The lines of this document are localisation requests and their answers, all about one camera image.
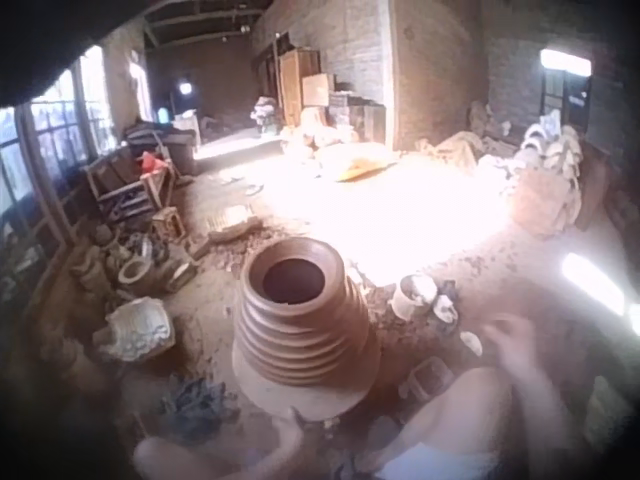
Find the workshop floor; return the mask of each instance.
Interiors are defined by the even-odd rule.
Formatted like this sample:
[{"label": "workshop floor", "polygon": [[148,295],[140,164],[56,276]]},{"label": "workshop floor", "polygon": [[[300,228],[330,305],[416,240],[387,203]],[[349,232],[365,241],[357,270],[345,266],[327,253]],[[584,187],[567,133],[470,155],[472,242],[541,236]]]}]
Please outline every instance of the workshop floor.
[{"label": "workshop floor", "polygon": [[[278,236],[327,241],[370,282],[365,294],[383,345],[379,392],[392,392],[413,366],[432,355],[455,373],[495,361],[490,345],[478,360],[457,334],[439,339],[426,325],[400,322],[389,314],[386,302],[393,284],[417,270],[437,281],[456,281],[462,330],[481,333],[487,305],[526,304],[539,325],[543,362],[577,417],[584,415],[594,377],[615,364],[603,339],[624,335],[623,320],[579,293],[561,272],[565,256],[579,254],[634,298],[620,239],[603,212],[587,232],[543,241],[514,225],[502,201],[473,179],[424,157],[402,159],[387,171],[347,184],[315,178],[313,164],[285,159],[272,143],[205,163],[208,171],[177,195],[189,232],[206,232],[207,217],[234,204],[250,205],[267,226],[249,239],[214,249],[198,277],[165,299],[183,332],[188,370],[224,381],[238,395],[240,420],[219,436],[218,445],[237,442],[268,451],[275,442],[267,416],[237,387],[231,345],[242,262]],[[256,184],[263,190],[247,196]]]}]

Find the unfired clay pot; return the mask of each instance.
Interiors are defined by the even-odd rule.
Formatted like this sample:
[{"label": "unfired clay pot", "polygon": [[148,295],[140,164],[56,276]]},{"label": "unfired clay pot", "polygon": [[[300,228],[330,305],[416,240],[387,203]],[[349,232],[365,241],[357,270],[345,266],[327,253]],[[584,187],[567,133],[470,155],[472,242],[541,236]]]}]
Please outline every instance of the unfired clay pot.
[{"label": "unfired clay pot", "polygon": [[[249,390],[258,391],[255,384],[264,380],[260,388],[276,391],[266,403],[286,408],[288,402],[301,413],[304,401],[292,401],[293,394],[323,391],[340,397],[344,393],[349,398],[336,406],[344,410],[370,389],[379,356],[364,300],[333,247],[310,238],[288,238],[248,260],[241,277],[234,342],[234,368],[243,389],[251,383]],[[244,390],[254,403],[278,413],[265,406],[263,394],[255,399]],[[287,398],[274,401],[285,391]],[[316,413],[310,416],[325,415]]]}]

